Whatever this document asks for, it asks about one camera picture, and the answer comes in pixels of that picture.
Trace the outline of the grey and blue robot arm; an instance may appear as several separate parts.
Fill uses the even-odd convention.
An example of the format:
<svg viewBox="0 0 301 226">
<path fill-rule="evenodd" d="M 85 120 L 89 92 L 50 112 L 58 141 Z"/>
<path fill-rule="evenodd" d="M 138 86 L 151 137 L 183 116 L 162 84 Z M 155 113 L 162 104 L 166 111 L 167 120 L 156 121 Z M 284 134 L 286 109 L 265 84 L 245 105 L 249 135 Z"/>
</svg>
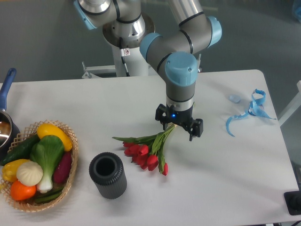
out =
<svg viewBox="0 0 301 226">
<path fill-rule="evenodd" d="M 222 36 L 220 22 L 206 16 L 197 0 L 171 0 L 179 26 L 172 37 L 156 33 L 139 0 L 76 0 L 74 6 L 88 29 L 101 28 L 113 52 L 118 77 L 147 76 L 153 69 L 166 84 L 166 103 L 155 119 L 164 127 L 181 126 L 190 138 L 200 137 L 202 119 L 193 119 L 193 98 L 199 70 L 198 53 Z"/>
</svg>

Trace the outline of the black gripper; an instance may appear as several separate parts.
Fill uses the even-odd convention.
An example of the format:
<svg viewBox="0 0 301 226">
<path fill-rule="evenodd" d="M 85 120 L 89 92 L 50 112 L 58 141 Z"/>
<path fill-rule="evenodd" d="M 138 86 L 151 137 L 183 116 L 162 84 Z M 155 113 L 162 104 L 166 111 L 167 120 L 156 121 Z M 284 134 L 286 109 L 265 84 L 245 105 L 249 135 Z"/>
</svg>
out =
<svg viewBox="0 0 301 226">
<path fill-rule="evenodd" d="M 155 120 L 163 125 L 166 130 L 169 123 L 183 127 L 190 135 L 189 141 L 195 137 L 201 137 L 203 133 L 203 120 L 192 118 L 193 106 L 185 111 L 177 111 L 175 106 L 159 104 L 155 113 Z"/>
</svg>

